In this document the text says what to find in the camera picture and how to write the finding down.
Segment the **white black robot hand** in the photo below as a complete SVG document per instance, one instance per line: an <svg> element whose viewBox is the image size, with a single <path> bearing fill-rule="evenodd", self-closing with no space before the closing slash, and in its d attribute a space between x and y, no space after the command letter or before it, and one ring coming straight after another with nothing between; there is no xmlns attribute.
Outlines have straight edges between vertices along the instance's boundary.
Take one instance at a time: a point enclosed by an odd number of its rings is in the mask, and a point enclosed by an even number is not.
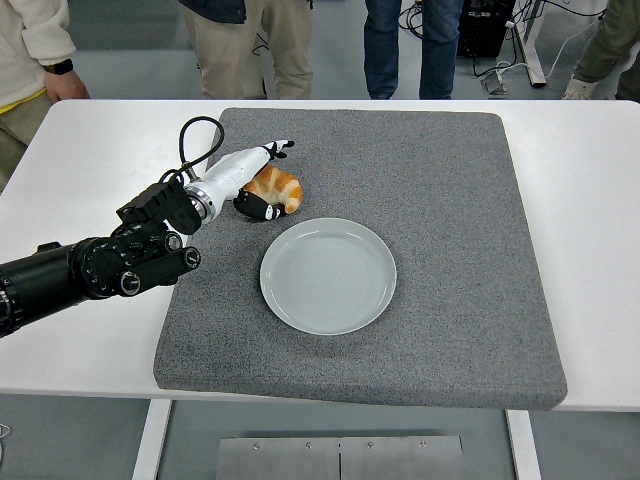
<svg viewBox="0 0 640 480"><path fill-rule="evenodd" d="M285 158L284 148L293 147L292 140L271 141L264 145L224 155L203 176L185 187L203 224L214 220L227 200L237 197L274 158Z"/></svg>

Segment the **person's hand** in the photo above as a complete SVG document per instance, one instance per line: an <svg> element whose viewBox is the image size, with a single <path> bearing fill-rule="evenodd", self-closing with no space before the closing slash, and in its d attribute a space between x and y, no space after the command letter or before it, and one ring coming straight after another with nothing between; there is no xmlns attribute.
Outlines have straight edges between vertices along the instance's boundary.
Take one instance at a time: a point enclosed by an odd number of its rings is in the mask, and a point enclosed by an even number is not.
<svg viewBox="0 0 640 480"><path fill-rule="evenodd" d="M53 103L68 99L90 98L85 84L74 70L61 75L46 73L45 88Z"/></svg>

